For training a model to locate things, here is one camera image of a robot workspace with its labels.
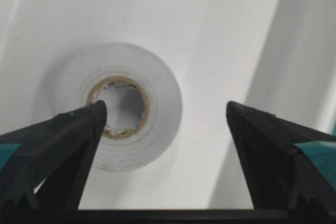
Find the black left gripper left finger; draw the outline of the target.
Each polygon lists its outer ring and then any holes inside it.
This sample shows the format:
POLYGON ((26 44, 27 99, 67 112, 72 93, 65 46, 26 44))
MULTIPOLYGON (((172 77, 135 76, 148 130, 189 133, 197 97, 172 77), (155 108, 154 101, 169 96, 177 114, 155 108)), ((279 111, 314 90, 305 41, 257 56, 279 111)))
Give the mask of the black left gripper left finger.
POLYGON ((1 223, 77 210, 106 121, 97 101, 1 135, 1 223))

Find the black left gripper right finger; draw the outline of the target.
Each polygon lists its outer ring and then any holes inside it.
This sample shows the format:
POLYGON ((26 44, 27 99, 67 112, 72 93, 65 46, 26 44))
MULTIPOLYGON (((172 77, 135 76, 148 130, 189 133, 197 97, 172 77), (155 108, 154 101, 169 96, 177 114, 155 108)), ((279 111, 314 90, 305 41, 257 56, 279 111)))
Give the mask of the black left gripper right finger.
POLYGON ((253 203, 263 223, 335 223, 335 189, 305 146, 335 137, 230 101, 226 120, 253 203))

